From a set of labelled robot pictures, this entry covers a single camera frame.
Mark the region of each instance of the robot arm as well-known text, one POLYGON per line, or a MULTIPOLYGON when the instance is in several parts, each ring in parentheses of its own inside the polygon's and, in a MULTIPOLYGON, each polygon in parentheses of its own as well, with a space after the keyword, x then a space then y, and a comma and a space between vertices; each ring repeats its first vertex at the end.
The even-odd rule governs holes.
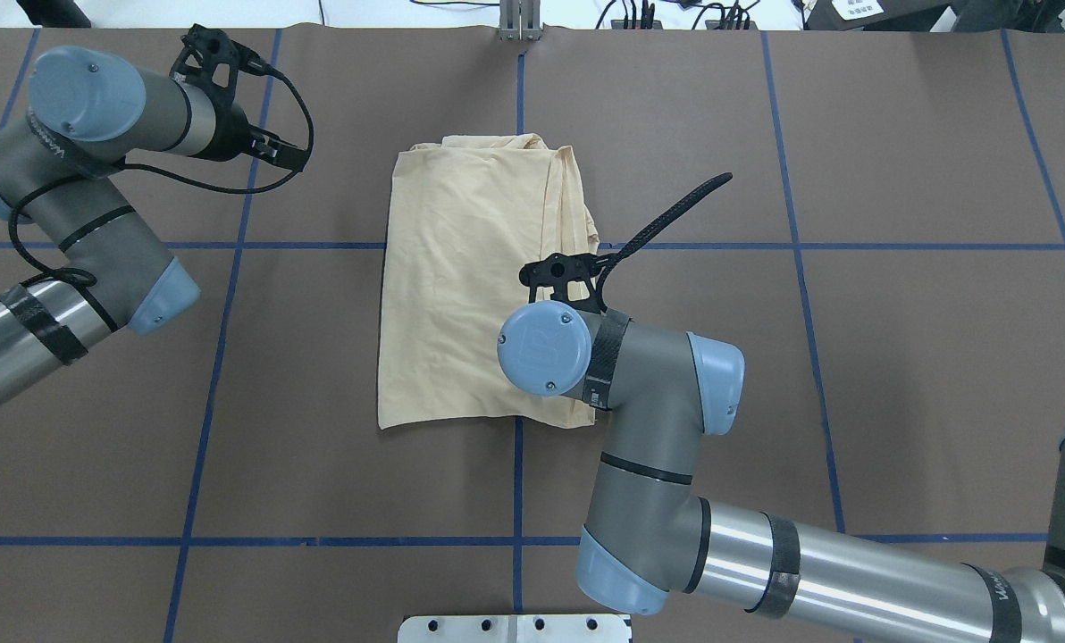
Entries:
MULTIPOLYGON (((1060 554, 1045 571, 996 574, 693 496, 700 440, 735 418, 743 356, 603 310, 590 277, 608 263, 553 255, 527 265, 529 300, 540 287, 552 300, 518 310, 498 337, 502 368, 521 390, 612 414, 580 537, 587 595, 653 614, 684 591, 879 642, 1065 643, 1060 554), (570 281, 593 297, 569 300, 570 281)), ((1065 443, 1050 543, 1065 551, 1065 443)))
POLYGON ((198 299, 195 281, 108 179, 155 170, 126 164, 128 151, 210 160, 246 152, 290 169, 278 184, 307 163, 313 130, 299 150, 250 126, 234 103, 239 70, 289 85, 284 77, 222 31, 195 24, 182 40, 171 78, 112 53, 51 49, 36 61, 29 113, 0 131, 0 216, 18 252, 42 270, 0 296, 0 403, 121 327, 148 334, 198 299), (230 66, 227 86, 213 81, 220 65, 230 66), (18 222, 38 225, 66 267, 31 259, 15 237, 18 222))

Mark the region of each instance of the silver metal plate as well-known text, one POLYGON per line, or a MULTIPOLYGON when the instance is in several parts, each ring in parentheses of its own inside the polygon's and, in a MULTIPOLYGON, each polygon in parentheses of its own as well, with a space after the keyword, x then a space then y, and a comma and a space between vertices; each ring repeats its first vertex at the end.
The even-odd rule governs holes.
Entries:
POLYGON ((397 643, 630 643, 630 624, 623 614, 429 615, 406 619, 397 643))

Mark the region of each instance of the blue tape line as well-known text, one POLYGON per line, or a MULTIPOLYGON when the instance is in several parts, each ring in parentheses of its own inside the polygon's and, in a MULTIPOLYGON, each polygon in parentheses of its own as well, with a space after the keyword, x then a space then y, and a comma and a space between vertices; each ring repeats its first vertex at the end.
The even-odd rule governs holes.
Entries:
POLYGON ((524 418, 517 416, 513 431, 513 613, 524 611, 524 418))
POLYGON ((173 249, 235 249, 248 251, 381 251, 384 241, 168 241, 173 249))
POLYGON ((576 535, 527 535, 521 542, 524 546, 580 546, 576 535))
POLYGON ((213 537, 192 538, 191 546, 512 546, 507 535, 417 535, 417 537, 213 537))
MULTIPOLYGON (((275 45, 271 48, 271 64, 278 68, 279 47, 282 44, 282 30, 275 30, 275 45)), ((258 126, 266 127, 267 112, 271 108, 271 93, 275 88, 275 78, 266 77, 266 90, 263 92, 263 106, 259 111, 258 126)), ((258 159, 250 163, 250 175, 247 177, 247 188, 255 186, 258 179, 258 159)), ((191 546, 191 535, 195 526, 195 509, 198 505, 198 489, 202 483, 202 467, 207 462, 207 444, 211 436, 211 421, 214 419, 214 395, 219 388, 219 376, 223 374, 223 356, 227 347, 227 326, 230 324, 230 307, 234 304, 235 288, 239 285, 239 268, 242 266, 243 246, 247 241, 247 226, 250 225, 250 207, 253 195, 243 198, 243 211, 239 220, 239 236, 235 238, 235 255, 230 262, 230 283, 227 285, 227 298, 223 306, 223 318, 219 323, 219 340, 214 349, 214 366, 211 368, 211 383, 207 391, 207 407, 202 412, 202 430, 198 436, 198 449, 195 455, 195 468, 191 479, 191 494, 186 499, 186 516, 182 525, 182 542, 179 546, 179 559, 176 564, 175 584, 171 589, 171 601, 168 605, 168 617, 164 626, 164 643, 171 643, 175 638, 175 624, 179 613, 179 599, 182 596, 182 581, 186 574, 186 555, 191 546)))
MULTIPOLYGON (((856 534, 864 541, 885 545, 952 542, 1047 542, 1044 533, 900 533, 856 534)), ((182 538, 124 535, 0 535, 0 546, 180 546, 182 538)), ((338 548, 382 548, 382 546, 578 546, 573 535, 404 535, 404 537, 193 537, 189 546, 338 546, 338 548)))
POLYGON ((4 130, 4 126, 9 123, 10 115, 13 115, 13 105, 17 102, 17 97, 20 95, 20 86, 24 81, 24 72, 29 70, 29 62, 33 57, 33 53, 36 51, 36 42, 39 40, 39 29, 34 29, 33 34, 29 39, 29 48, 24 50, 24 57, 20 61, 20 69, 17 69, 17 80, 13 83, 13 90, 9 94, 9 101, 4 104, 4 111, 1 113, 0 130, 4 130))
POLYGON ((1052 188, 1052 179, 1048 175, 1048 166, 1045 164, 1044 154, 1041 153, 1041 145, 1036 143, 1036 134, 1032 127, 1032 119, 1029 117, 1029 109, 1026 106, 1026 97, 1021 92, 1021 81, 1018 79, 1018 67, 1013 62, 1013 49, 1010 48, 1010 32, 1001 30, 1001 47, 1005 48, 1005 62, 1010 66, 1010 79, 1013 81, 1013 93, 1018 98, 1018 109, 1021 110, 1021 120, 1026 126, 1026 134, 1029 135, 1029 144, 1034 149, 1036 167, 1041 170, 1041 179, 1045 183, 1045 192, 1048 194, 1048 202, 1052 207, 1052 215, 1056 217, 1056 227, 1061 231, 1061 240, 1064 240, 1065 248, 1065 222, 1064 214, 1061 213, 1061 203, 1056 199, 1056 191, 1052 188))
MULTIPOLYGON (((171 249, 235 249, 237 241, 166 241, 171 249)), ((626 244, 605 241, 603 251, 618 251, 626 244)), ((52 249, 50 241, 26 241, 24 247, 52 249)), ((384 241, 246 241, 242 247, 248 251, 382 251, 384 241)), ((802 241, 803 251, 977 251, 977 252, 1065 252, 1064 244, 871 244, 842 243, 842 241, 802 241)), ((9 241, 0 241, 0 249, 13 249, 9 241)), ((646 251, 793 251, 794 244, 768 243, 768 241, 675 241, 652 243, 643 246, 646 251)))
POLYGON ((524 55, 517 56, 517 134, 524 134, 524 55))
POLYGON ((0 546, 178 546, 180 541, 124 535, 0 535, 0 546))
POLYGON ((864 541, 885 545, 948 544, 948 542, 1045 542, 1044 533, 897 533, 859 534, 864 541))
POLYGON ((763 39, 763 62, 767 70, 767 92, 770 95, 770 117, 774 122, 774 144, 779 148, 779 168, 783 179, 783 194, 786 198, 786 218, 790 225, 790 244, 794 249, 794 270, 798 273, 799 294, 802 297, 802 320, 807 329, 807 346, 810 349, 810 370, 818 390, 818 407, 822 414, 823 438, 826 440, 826 474, 830 477, 830 495, 835 506, 835 526, 846 533, 842 515, 842 494, 838 484, 838 463, 835 461, 835 440, 830 431, 830 415, 826 412, 826 391, 822 383, 822 366, 818 362, 818 343, 815 341, 814 316, 810 314, 810 294, 807 293, 806 271, 802 265, 802 244, 799 241, 798 220, 794 216, 794 195, 790 191, 790 172, 786 168, 786 146, 783 144, 783 125, 779 115, 779 98, 774 94, 774 71, 770 63, 770 44, 767 32, 758 32, 763 39))

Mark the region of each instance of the yellow towel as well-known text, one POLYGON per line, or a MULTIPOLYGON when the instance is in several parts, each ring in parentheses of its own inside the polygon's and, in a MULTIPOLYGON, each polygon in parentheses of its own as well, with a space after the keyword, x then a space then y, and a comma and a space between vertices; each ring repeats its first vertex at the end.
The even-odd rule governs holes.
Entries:
POLYGON ((528 301, 522 265, 594 252, 572 147, 537 134, 446 136, 397 155, 386 236, 378 426, 524 415, 593 424, 592 408, 525 394, 496 363, 496 334, 528 301))

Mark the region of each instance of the white label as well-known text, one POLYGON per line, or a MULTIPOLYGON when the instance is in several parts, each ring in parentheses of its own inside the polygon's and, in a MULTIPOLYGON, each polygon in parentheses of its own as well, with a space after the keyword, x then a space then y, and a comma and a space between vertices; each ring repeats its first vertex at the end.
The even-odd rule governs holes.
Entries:
POLYGON ((884 13, 879 0, 831 0, 831 3, 835 5, 835 11, 843 20, 856 20, 884 13))

